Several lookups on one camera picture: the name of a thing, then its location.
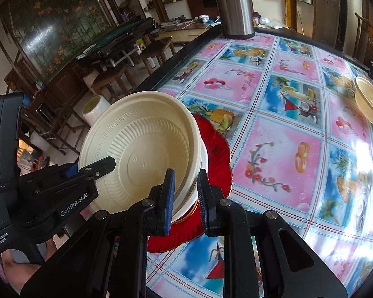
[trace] wall shelf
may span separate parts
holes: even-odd
[[[313,4],[311,4],[311,3],[306,3],[306,2],[304,2],[304,1],[299,1],[299,0],[297,0],[297,2],[301,2],[301,3],[305,3],[305,4],[308,4],[308,5],[313,6]]]

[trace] wooden shelf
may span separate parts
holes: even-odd
[[[304,2],[304,1],[299,1],[299,0],[297,0],[297,2],[301,2],[301,3],[305,3],[305,4],[308,4],[308,5],[311,5],[311,6],[313,6],[313,4],[310,4],[310,3],[306,3],[306,2]]]
[[[167,4],[172,4],[172,3],[176,3],[176,2],[179,2],[179,1],[184,1],[184,0],[166,0],[166,1],[163,1],[163,4],[164,5],[167,5]],[[154,10],[154,8],[150,8],[148,10],[143,10],[144,12],[148,12],[150,10]]]

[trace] wooden stool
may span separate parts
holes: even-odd
[[[122,74],[126,76],[128,82],[131,85],[131,89],[127,89],[126,85],[124,84],[124,81],[122,80]],[[106,87],[111,94],[109,102],[112,103],[113,99],[120,99],[119,95],[114,91],[113,87],[110,85],[114,81],[117,82],[125,96],[129,95],[137,88],[137,85],[134,82],[134,79],[131,77],[128,69],[126,68],[125,63],[122,63],[121,65],[116,67],[110,67],[106,71],[100,73],[92,83],[91,88],[95,91],[97,95],[102,95],[101,89],[102,87]]]
[[[149,75],[151,75],[153,71],[147,59],[149,57],[151,58],[156,57],[159,64],[162,65],[167,60],[166,56],[164,55],[164,52],[169,47],[171,49],[171,53],[174,56],[175,49],[174,49],[173,43],[171,42],[171,37],[153,41],[146,47],[146,49],[142,51],[140,56],[141,56],[143,63],[145,64],[146,69],[148,70]]]

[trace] patterned tablecloth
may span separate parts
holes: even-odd
[[[214,39],[159,88],[227,139],[230,198],[279,212],[349,295],[373,268],[373,125],[355,104],[357,75],[327,51],[256,34]],[[222,297],[223,242],[148,254],[148,286],[163,298]]]

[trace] black table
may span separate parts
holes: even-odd
[[[119,26],[109,31],[76,57],[83,66],[93,64],[111,64],[115,67],[123,59],[128,58],[136,49],[126,53],[124,49],[141,39],[156,28],[155,20],[146,18]]]

